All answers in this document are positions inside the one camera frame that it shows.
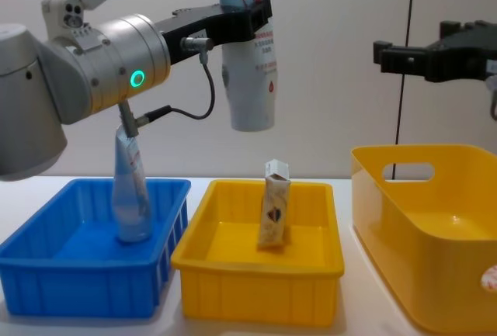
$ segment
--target white table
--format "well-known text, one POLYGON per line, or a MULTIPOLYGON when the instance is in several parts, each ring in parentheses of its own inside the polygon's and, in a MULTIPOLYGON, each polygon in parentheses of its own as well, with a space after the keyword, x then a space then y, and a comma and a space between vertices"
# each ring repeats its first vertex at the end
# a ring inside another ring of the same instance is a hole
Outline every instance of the white table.
MULTIPOLYGON (((0 241, 36 212, 72 177, 35 177, 0 183, 0 241)), ((211 178, 191 178, 188 216, 192 217, 211 178)), ((235 335, 420 335, 399 310, 352 229, 351 181, 306 180, 333 186, 345 275, 340 279, 338 312, 328 329, 190 320, 182 315, 179 273, 162 293, 150 320, 14 317, 0 293, 0 336, 235 336, 235 335)))

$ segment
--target yellow plastic basket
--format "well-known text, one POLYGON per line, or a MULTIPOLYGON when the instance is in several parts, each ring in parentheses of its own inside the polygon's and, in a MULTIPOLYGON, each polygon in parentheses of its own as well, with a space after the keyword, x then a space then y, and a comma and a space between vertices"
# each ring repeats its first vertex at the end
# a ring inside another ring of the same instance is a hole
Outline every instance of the yellow plastic basket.
POLYGON ((332 188, 293 182, 284 248, 258 250, 264 182, 214 181, 172 255, 188 317, 328 326, 343 274, 332 188))
POLYGON ((497 331, 497 157, 477 147, 353 150, 353 222, 410 318, 430 331, 497 331), (387 182, 396 163, 430 163, 424 182, 387 182))

